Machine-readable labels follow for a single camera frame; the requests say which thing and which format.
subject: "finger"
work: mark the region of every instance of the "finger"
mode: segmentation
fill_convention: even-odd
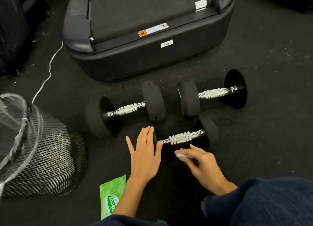
[[[190,148],[196,150],[196,151],[199,152],[199,153],[206,153],[206,151],[204,151],[203,149],[197,148],[196,146],[194,146],[194,145],[192,145],[192,144],[190,144],[189,146],[190,146]]]
[[[136,148],[137,148],[138,146],[140,146],[140,143],[141,143],[141,136],[142,136],[142,133],[143,133],[144,130],[145,130],[145,128],[143,127],[143,128],[141,129],[139,135],[138,135]]]
[[[126,142],[127,142],[128,148],[129,148],[129,152],[132,155],[135,152],[135,150],[134,150],[134,146],[131,143],[131,139],[128,136],[126,136]]]
[[[156,144],[156,152],[154,154],[154,159],[156,161],[159,161],[161,162],[161,150],[162,150],[162,141],[158,141],[157,144]]]
[[[197,150],[195,149],[180,149],[180,150],[176,150],[176,153],[181,153],[183,155],[187,155],[190,157],[193,157],[197,160],[200,159],[202,153],[199,153]]]
[[[149,130],[150,130],[150,126],[148,126],[147,128],[145,128],[143,130],[140,145],[145,146],[147,144],[147,134],[148,134]]]
[[[191,173],[197,177],[200,173],[200,169],[196,167],[196,165],[194,165],[194,163],[191,161],[190,158],[188,157],[181,157],[179,158],[179,160],[183,161],[185,164],[187,164],[187,166],[190,168]]]
[[[153,146],[153,132],[154,132],[154,127],[151,126],[147,134],[147,145],[149,146]]]

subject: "orange warning sticker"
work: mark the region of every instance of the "orange warning sticker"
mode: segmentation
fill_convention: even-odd
[[[146,32],[146,30],[141,30],[138,32],[138,34],[140,37],[143,37],[143,36],[147,35],[148,33]]]

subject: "person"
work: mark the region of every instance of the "person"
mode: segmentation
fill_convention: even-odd
[[[146,184],[158,172],[162,142],[154,151],[153,127],[142,128],[136,149],[126,136],[131,155],[131,175],[113,214],[92,226],[161,226],[165,221],[147,222],[135,219]],[[207,196],[201,208],[212,225],[313,225],[313,182],[296,177],[272,180],[253,178],[240,187],[229,182],[221,172],[214,155],[190,145],[177,153],[189,156],[180,160],[188,165],[199,183],[216,196]]]

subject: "hand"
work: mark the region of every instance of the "hand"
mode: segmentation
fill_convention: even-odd
[[[130,178],[136,178],[140,182],[143,181],[144,184],[155,177],[161,162],[162,141],[158,141],[156,144],[154,154],[153,131],[154,128],[150,126],[141,129],[137,138],[136,151],[130,138],[126,136],[126,142],[131,153]]]
[[[207,153],[193,145],[190,145],[190,149],[180,149],[176,153],[198,160],[199,167],[195,166],[189,157],[179,158],[188,165],[191,173],[198,179],[200,184],[210,192],[216,195],[224,195],[237,188],[235,184],[226,180],[212,153]]]

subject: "black mesh wastebasket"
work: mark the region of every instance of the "black mesh wastebasket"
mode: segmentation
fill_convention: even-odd
[[[0,131],[0,197],[63,195],[83,177],[84,138],[20,95],[0,95]]]

